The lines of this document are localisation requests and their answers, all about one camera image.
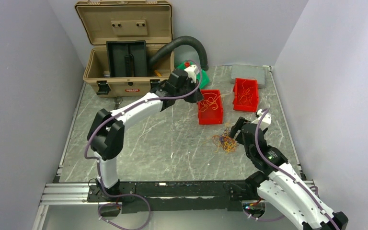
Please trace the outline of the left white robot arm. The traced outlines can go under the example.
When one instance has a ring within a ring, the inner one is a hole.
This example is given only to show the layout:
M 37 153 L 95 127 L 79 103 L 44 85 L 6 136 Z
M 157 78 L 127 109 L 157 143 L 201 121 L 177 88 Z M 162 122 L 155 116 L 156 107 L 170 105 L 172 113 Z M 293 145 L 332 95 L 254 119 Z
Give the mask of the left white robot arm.
M 113 201 L 119 194 L 116 162 L 123 149 L 125 132 L 145 118 L 173 106 L 177 100 L 192 104 L 203 100 L 198 76 L 202 77 L 203 73 L 195 65 L 175 69 L 167 80 L 158 83 L 135 102 L 116 110 L 97 112 L 87 135 L 84 157 L 96 160 L 99 194 L 104 200 Z M 88 156 L 88 150 L 92 150 L 94 155 Z

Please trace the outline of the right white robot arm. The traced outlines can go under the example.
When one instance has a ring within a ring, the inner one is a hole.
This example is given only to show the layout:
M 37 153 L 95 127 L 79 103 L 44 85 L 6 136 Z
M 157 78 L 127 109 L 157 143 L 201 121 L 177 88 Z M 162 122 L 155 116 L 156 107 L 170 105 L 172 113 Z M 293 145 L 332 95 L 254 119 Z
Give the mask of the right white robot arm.
M 299 230 L 344 230 L 348 217 L 327 206 L 299 178 L 283 153 L 267 144 L 270 117 L 248 121 L 239 117 L 229 137 L 243 145 L 257 172 L 245 179 L 245 193 L 269 202 Z

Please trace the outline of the green plastic bin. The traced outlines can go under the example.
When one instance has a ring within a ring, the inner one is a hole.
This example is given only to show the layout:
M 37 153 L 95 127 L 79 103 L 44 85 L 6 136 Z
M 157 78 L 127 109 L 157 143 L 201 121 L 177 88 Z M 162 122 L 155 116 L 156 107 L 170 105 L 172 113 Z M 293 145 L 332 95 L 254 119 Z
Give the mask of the green plastic bin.
M 194 62 L 192 62 L 192 61 L 185 61 L 185 62 L 190 62 L 192 65 L 196 65 Z M 181 69 L 181 70 L 184 70 L 184 63 L 185 62 L 183 62 L 183 63 L 181 63 L 179 66 L 177 66 L 175 69 Z M 209 77 L 208 77 L 208 75 L 207 75 L 207 73 L 206 73 L 206 71 L 205 70 L 203 70 L 203 69 L 200 69 L 200 68 L 198 68 L 199 69 L 199 74 L 197 75 L 197 81 L 200 83 L 200 86 L 199 86 L 199 88 L 200 89 L 204 89 L 206 86 L 207 86 L 207 84 L 209 83 Z

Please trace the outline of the left red plastic bin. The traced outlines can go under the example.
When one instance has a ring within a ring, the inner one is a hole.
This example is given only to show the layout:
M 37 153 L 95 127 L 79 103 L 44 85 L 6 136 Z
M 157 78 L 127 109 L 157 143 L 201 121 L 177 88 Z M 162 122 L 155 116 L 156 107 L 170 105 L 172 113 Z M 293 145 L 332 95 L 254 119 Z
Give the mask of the left red plastic bin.
M 223 105 L 220 90 L 201 90 L 204 99 L 198 105 L 200 125 L 219 125 L 223 123 Z

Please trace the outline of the red plastic bin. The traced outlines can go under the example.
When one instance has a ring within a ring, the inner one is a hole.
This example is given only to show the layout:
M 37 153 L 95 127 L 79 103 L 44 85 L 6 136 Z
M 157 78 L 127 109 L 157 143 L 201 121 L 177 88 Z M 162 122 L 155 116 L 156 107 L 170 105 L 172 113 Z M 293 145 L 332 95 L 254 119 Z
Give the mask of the red plastic bin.
M 258 85 L 256 80 L 236 78 L 233 87 L 233 110 L 241 112 L 257 112 L 259 104 Z
M 223 123 L 223 105 L 220 90 L 201 90 L 204 99 L 198 105 L 200 125 L 219 125 Z

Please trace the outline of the right red plastic bin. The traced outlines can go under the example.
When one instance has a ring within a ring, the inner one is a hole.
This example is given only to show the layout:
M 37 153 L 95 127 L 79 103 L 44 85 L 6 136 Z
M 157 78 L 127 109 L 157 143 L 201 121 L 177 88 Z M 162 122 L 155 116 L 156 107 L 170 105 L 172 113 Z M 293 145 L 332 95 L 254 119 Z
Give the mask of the right red plastic bin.
M 257 112 L 259 104 L 258 85 L 256 80 L 236 78 L 233 87 L 233 110 L 241 112 Z

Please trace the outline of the silver combination wrench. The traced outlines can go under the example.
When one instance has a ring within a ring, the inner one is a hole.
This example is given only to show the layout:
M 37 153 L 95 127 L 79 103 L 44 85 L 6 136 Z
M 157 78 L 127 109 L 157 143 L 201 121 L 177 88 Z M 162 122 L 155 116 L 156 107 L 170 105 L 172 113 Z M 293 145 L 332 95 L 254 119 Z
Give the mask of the silver combination wrench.
M 123 98 L 122 97 L 116 97 L 114 98 L 114 110 L 118 109 L 120 104 L 123 102 Z

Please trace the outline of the black toolbox tray insert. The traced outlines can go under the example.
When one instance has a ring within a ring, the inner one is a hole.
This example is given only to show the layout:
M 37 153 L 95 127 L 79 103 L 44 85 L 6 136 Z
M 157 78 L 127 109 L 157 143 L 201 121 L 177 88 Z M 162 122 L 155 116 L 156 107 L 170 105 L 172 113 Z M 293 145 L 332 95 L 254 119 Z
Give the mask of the black toolbox tray insert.
M 111 78 L 146 77 L 147 50 L 144 40 L 106 42 Z

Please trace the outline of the tan plastic toolbox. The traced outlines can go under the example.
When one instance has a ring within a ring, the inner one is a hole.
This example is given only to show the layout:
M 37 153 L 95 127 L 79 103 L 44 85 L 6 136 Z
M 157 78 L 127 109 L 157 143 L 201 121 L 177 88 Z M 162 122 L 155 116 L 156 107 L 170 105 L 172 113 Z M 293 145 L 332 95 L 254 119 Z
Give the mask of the tan plastic toolbox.
M 75 10 L 93 46 L 83 80 L 97 96 L 142 96 L 168 79 L 173 52 L 149 62 L 173 39 L 168 1 L 85 0 Z

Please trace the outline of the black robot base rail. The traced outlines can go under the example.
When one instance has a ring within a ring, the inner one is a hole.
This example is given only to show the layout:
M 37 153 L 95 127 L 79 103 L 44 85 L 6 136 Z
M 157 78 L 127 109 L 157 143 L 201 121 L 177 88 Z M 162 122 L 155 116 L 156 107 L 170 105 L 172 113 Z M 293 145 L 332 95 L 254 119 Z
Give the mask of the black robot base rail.
M 102 192 L 99 182 L 89 183 L 87 202 L 117 203 L 123 214 L 139 211 L 244 210 L 258 217 L 266 204 L 244 180 L 120 182 Z

